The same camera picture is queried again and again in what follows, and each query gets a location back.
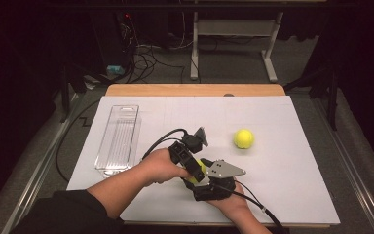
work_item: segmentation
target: human hand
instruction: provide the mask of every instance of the human hand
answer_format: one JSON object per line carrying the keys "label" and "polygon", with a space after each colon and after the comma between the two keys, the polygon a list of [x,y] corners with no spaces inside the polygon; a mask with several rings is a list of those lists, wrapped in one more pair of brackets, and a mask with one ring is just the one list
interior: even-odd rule
{"label": "human hand", "polygon": [[[242,186],[236,182],[236,192],[244,194]],[[253,215],[245,198],[232,194],[223,200],[207,201],[218,208],[239,228],[243,234],[271,234]]]}
{"label": "human hand", "polygon": [[[242,186],[237,182],[235,191],[244,194]],[[235,219],[237,214],[250,212],[250,207],[248,206],[246,199],[235,194],[232,194],[230,197],[223,200],[210,200],[207,202],[218,208],[221,213],[232,221]]]}
{"label": "human hand", "polygon": [[158,149],[149,154],[138,165],[147,173],[148,182],[146,186],[154,182],[163,183],[174,177],[191,177],[187,170],[172,163],[169,151],[166,148]]}

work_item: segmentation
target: dark background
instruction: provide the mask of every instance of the dark background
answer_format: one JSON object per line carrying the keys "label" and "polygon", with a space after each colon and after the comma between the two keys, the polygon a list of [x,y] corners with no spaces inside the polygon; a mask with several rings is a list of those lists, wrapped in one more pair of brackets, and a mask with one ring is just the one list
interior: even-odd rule
{"label": "dark background", "polygon": [[[335,61],[340,88],[374,150],[374,1],[359,6],[349,14],[284,14],[278,38],[296,35],[303,41],[320,35],[305,73]],[[31,0],[0,0],[0,190],[26,145],[55,110],[52,98],[60,88],[64,63],[74,61],[104,73],[105,64],[127,62],[128,55],[120,54],[121,44],[108,43],[121,40],[119,30],[111,30],[116,17],[60,14],[41,11]],[[92,18],[98,27],[93,27]],[[143,36],[162,47],[168,44],[169,32],[182,34],[179,14],[134,13],[133,18]],[[192,14],[186,14],[187,31],[191,22]]]}

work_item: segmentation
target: gray carpet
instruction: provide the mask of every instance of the gray carpet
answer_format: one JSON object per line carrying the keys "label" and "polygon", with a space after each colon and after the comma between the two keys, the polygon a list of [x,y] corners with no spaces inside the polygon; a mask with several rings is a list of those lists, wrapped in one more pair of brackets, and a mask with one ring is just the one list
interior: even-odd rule
{"label": "gray carpet", "polygon": [[[154,49],[155,59],[166,65],[156,63],[152,73],[137,83],[269,83],[259,54],[259,51],[266,45],[266,39],[255,39],[250,43],[244,43],[245,40],[239,40],[239,42],[241,44],[220,41],[215,48],[212,39],[201,40],[199,57],[201,78],[198,81],[192,81],[189,78],[191,56],[189,48],[168,51]],[[300,77],[315,43],[316,40],[298,42],[293,38],[276,43],[272,61],[280,84],[287,84]],[[137,64],[140,69],[135,71],[138,75],[141,74],[141,69],[145,68],[141,55],[134,57],[135,60],[140,61]],[[81,101],[75,105],[77,106],[75,113],[80,113],[87,107],[88,109],[79,116],[70,117],[69,121],[75,119],[76,121],[68,129],[57,154],[59,168],[67,178],[71,177],[90,129],[86,124],[91,123],[96,112],[96,101],[105,93],[105,90],[106,87],[102,86],[88,90],[81,96]],[[374,204],[371,204],[371,202],[374,203],[374,153],[352,116],[342,92],[338,94],[336,115],[338,131],[333,132],[323,119],[323,105],[325,107],[326,99],[310,99],[308,91],[309,88],[297,88],[288,92],[288,95],[292,97],[342,223],[325,229],[291,228],[290,232],[374,233]],[[59,129],[62,128],[62,124],[59,123],[63,115],[59,96],[56,97],[55,103],[58,109],[29,143],[0,194],[0,233],[17,206],[40,160],[46,154]],[[53,191],[66,188],[67,182],[56,170],[55,160],[51,161],[50,165],[43,183],[39,184],[35,190],[34,195],[38,198],[49,197]],[[164,229],[153,228],[152,230],[155,233],[166,232]],[[129,228],[128,231],[136,233],[140,230]],[[193,231],[171,229],[169,232],[192,233]]]}

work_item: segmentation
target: yellow tennis ball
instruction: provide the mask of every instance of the yellow tennis ball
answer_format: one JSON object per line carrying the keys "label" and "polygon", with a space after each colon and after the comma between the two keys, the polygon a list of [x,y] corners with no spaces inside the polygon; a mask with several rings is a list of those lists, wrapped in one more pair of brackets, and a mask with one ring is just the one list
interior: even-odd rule
{"label": "yellow tennis ball", "polygon": [[[196,159],[197,163],[199,163],[200,167],[202,167],[202,172],[206,174],[206,166],[203,164],[202,160]],[[193,176],[187,178],[187,181],[191,183],[199,183]]]}
{"label": "yellow tennis ball", "polygon": [[235,133],[234,143],[238,148],[248,149],[254,142],[254,135],[250,130],[240,129]]}

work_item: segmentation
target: sleeve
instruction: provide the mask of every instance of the sleeve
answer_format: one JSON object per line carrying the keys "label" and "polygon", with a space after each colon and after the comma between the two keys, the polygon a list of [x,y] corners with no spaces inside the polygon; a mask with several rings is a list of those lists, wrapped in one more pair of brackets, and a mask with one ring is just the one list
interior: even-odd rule
{"label": "sleeve", "polygon": [[60,191],[52,198],[39,199],[11,233],[117,234],[122,225],[122,220],[108,217],[87,190]]}

